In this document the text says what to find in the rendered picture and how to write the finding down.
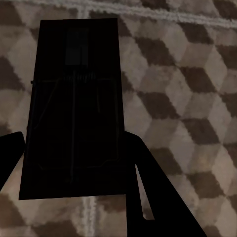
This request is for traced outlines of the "mousetrap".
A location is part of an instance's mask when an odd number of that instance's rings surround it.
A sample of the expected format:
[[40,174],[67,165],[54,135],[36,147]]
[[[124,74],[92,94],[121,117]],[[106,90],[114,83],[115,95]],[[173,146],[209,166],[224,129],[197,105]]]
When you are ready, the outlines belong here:
[[41,20],[19,200],[125,194],[117,18]]

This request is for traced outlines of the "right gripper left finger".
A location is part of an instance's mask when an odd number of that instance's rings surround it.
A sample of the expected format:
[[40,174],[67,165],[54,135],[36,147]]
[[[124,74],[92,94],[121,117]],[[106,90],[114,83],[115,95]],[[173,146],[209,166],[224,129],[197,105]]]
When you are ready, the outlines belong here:
[[0,190],[25,152],[21,131],[0,137]]

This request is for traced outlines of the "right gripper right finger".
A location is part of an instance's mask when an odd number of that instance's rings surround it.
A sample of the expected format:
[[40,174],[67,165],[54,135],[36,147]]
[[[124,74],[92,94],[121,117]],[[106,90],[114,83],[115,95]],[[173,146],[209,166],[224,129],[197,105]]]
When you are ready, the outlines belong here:
[[[135,164],[155,220],[143,217]],[[124,132],[127,237],[207,237],[143,140]]]

